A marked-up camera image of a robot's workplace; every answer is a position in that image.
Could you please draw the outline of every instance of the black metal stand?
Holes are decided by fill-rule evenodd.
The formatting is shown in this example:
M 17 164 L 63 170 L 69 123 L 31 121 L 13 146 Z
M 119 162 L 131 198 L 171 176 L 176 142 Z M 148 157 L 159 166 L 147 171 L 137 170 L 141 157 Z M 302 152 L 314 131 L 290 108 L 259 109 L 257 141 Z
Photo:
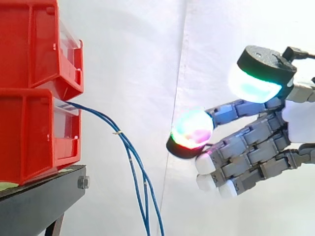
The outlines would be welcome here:
M 85 194 L 86 167 L 64 172 L 26 186 L 0 192 L 0 235 L 59 236 L 64 212 Z

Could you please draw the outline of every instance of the white wall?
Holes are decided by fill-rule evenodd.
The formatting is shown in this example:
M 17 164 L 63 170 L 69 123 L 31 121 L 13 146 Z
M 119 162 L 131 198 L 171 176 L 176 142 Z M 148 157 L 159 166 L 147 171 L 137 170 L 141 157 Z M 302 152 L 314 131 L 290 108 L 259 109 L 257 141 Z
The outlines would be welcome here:
M 60 6 L 85 43 L 85 93 L 76 101 L 108 114 L 131 139 L 162 204 L 167 236 L 312 235 L 314 167 L 222 201 L 198 190 L 193 161 L 165 148 L 173 114 L 236 99 L 227 74 L 246 45 L 315 52 L 311 1 L 188 0 L 186 8 L 184 0 L 60 0 Z M 214 141 L 246 122 L 223 127 Z M 86 113 L 82 135 L 91 188 L 67 211 L 62 236 L 145 235 L 120 140 Z

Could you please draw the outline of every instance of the blue ethernet cable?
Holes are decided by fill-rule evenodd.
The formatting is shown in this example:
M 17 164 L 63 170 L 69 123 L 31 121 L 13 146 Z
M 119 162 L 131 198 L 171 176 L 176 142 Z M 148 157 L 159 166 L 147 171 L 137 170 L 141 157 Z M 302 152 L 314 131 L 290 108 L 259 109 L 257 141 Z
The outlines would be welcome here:
M 157 213 L 157 218 L 158 218 L 158 222 L 159 222 L 159 227 L 160 227 L 160 231 L 161 231 L 161 236 L 164 236 L 164 228 L 163 228 L 163 222 L 162 222 L 162 218 L 161 218 L 161 214 L 158 208 L 158 204 L 157 204 L 157 200 L 155 197 L 155 193 L 154 193 L 154 189 L 151 183 L 151 180 L 149 179 L 147 173 L 144 170 L 142 161 L 138 155 L 138 153 L 136 152 L 135 148 L 133 147 L 132 143 L 129 141 L 129 139 L 126 137 L 126 135 L 124 133 L 121 132 L 120 128 L 116 125 L 116 123 L 107 115 L 98 112 L 96 110 L 84 107 L 82 105 L 73 103 L 73 102 L 67 102 L 68 104 L 74 106 L 77 109 L 81 109 L 81 110 L 85 110 L 88 111 L 94 115 L 96 115 L 97 117 L 101 118 L 103 121 L 105 121 L 107 124 L 109 124 L 115 131 L 116 133 L 119 135 L 119 137 L 121 138 L 121 140 L 123 141 L 128 157 L 131 160 L 131 155 L 130 155 L 130 151 L 132 152 L 132 154 L 134 155 L 136 161 L 139 164 L 139 167 L 142 171 L 143 174 L 143 179 L 144 179 L 144 193 L 145 193 L 145 207 L 146 207 L 146 214 L 144 214 L 143 211 L 143 207 L 142 207 L 142 201 L 140 198 L 140 194 L 139 194 L 139 188 L 138 188 L 138 183 L 137 183 L 137 178 L 136 178 L 136 174 L 135 174 L 135 170 L 134 170 L 134 166 L 132 161 L 130 161 L 130 166 L 131 166 L 131 171 L 132 171 L 132 175 L 133 175 L 133 179 L 135 182 L 135 188 L 136 188 L 136 194 L 137 194 L 137 198 L 138 198 L 138 203 L 139 203 L 139 207 L 140 207 L 140 211 L 141 211 L 141 215 L 146 227 L 146 231 L 147 231 L 147 235 L 150 236 L 150 226 L 149 226 L 149 206 L 148 206 L 148 193 L 147 193 L 147 184 L 149 185 L 150 188 L 150 192 L 151 192 L 151 196 L 152 196 L 152 200 L 154 203 L 154 207 Z

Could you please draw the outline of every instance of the red storage bin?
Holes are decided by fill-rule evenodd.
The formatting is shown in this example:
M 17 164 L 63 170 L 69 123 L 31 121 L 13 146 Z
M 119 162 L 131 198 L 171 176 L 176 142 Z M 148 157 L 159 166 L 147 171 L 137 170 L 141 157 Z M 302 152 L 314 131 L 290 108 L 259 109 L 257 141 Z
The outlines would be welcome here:
M 83 92 L 83 43 L 59 18 L 57 0 L 0 0 L 0 88 Z
M 24 184 L 80 160 L 80 110 L 47 89 L 0 88 L 0 107 L 0 182 Z

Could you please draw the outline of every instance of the metal bolt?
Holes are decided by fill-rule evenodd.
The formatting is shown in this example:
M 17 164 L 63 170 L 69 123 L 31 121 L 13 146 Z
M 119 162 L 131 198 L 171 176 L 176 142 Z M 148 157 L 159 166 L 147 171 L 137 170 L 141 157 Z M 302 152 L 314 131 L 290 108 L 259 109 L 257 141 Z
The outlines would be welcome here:
M 88 189 L 90 187 L 90 177 L 89 176 L 80 176 L 78 179 L 78 188 Z

